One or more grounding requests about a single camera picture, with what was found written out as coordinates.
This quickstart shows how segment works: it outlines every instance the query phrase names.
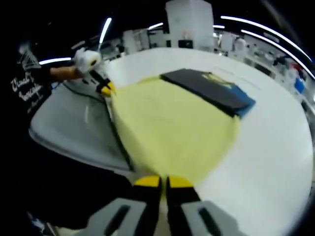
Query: person's arm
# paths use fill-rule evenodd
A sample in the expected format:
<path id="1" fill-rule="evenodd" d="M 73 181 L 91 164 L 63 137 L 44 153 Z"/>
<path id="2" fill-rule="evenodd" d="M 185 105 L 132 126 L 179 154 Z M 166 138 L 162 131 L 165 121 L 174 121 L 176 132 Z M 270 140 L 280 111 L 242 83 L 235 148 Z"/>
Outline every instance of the person's arm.
<path id="1" fill-rule="evenodd" d="M 64 66 L 59 68 L 50 68 L 50 77 L 52 82 L 62 82 L 64 80 L 80 79 L 82 74 L 75 66 Z"/>

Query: black sleeve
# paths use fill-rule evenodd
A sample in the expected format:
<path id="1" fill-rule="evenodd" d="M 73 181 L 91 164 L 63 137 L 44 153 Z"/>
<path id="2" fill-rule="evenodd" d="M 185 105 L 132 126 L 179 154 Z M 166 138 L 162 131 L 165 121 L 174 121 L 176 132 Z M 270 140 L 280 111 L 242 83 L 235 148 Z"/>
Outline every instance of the black sleeve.
<path id="1" fill-rule="evenodd" d="M 28 69 L 26 73 L 30 73 L 35 82 L 39 85 L 50 86 L 52 82 L 50 77 L 50 68 L 47 66 L 42 66 L 41 68 L 31 68 Z"/>

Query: blue fabric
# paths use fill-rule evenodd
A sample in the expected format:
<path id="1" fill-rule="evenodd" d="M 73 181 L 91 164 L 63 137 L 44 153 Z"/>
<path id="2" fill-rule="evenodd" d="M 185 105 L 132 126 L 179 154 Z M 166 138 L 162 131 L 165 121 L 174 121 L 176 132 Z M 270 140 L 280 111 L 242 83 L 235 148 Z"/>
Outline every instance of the blue fabric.
<path id="1" fill-rule="evenodd" d="M 231 93 L 233 93 L 234 95 L 238 96 L 238 98 L 246 103 L 248 103 L 248 106 L 243 108 L 243 109 L 239 109 L 236 114 L 240 117 L 243 118 L 243 116 L 245 116 L 251 109 L 252 107 L 255 105 L 256 101 L 253 100 L 252 98 L 248 97 L 248 95 L 242 91 L 237 85 L 232 85 L 232 88 L 227 88 L 228 90 L 231 91 Z"/>

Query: black fabric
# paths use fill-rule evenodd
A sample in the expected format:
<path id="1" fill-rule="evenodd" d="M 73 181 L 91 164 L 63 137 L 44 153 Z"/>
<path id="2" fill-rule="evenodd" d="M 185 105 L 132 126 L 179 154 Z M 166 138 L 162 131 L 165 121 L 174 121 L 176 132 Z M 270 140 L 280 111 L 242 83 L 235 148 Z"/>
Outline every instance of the black fabric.
<path id="1" fill-rule="evenodd" d="M 89 217 L 131 188 L 112 171 L 92 167 L 33 144 L 38 155 L 20 159 L 16 196 L 34 217 L 70 229 L 85 228 Z"/>
<path id="2" fill-rule="evenodd" d="M 237 110 L 249 105 L 223 86 L 205 79 L 203 74 L 201 71 L 181 69 L 163 74 L 161 78 L 203 98 L 231 117 Z"/>

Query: black cable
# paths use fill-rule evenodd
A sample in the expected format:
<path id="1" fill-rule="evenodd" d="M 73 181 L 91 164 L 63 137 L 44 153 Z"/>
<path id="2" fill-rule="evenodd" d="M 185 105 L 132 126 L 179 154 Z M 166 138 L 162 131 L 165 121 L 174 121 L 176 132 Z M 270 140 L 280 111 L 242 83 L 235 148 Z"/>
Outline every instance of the black cable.
<path id="1" fill-rule="evenodd" d="M 76 94 L 76 95 L 83 96 L 83 97 L 88 97 L 88 98 L 90 98 L 90 99 L 93 99 L 93 100 L 95 100 L 95 101 L 97 101 L 97 102 L 99 102 L 99 103 L 101 103 L 101 104 L 107 106 L 107 104 L 106 104 L 104 101 L 102 101 L 102 100 L 99 100 L 99 99 L 97 99 L 97 98 L 95 98 L 95 97 L 93 97 L 93 96 L 91 96 L 91 95 L 89 95 L 89 94 L 85 94 L 85 93 L 78 92 L 78 91 L 76 91 L 76 90 L 70 88 L 70 87 L 69 87 L 68 85 L 66 85 L 65 83 L 64 83 L 63 85 L 64 85 L 68 90 L 70 90 L 71 92 L 73 92 L 73 93 Z"/>
<path id="2" fill-rule="evenodd" d="M 133 164 L 131 162 L 131 157 L 130 157 L 129 153 L 127 152 L 127 150 L 125 149 L 125 147 L 124 147 L 124 145 L 123 145 L 123 143 L 122 143 L 122 141 L 121 141 L 121 139 L 119 137 L 119 134 L 117 132 L 117 129 L 115 127 L 114 122 L 110 118 L 108 106 L 105 106 L 105 112 L 106 112 L 106 115 L 107 115 L 107 118 L 108 118 L 108 122 L 109 122 L 109 126 L 111 128 L 112 134 L 114 135 L 114 138 L 115 138 L 115 140 L 117 142 L 118 148 L 120 149 L 120 151 L 121 151 L 121 153 L 122 153 L 122 155 L 123 155 L 123 157 L 124 157 L 128 167 L 129 167 L 129 170 L 134 172 L 135 169 L 134 169 L 134 166 L 133 166 Z"/>

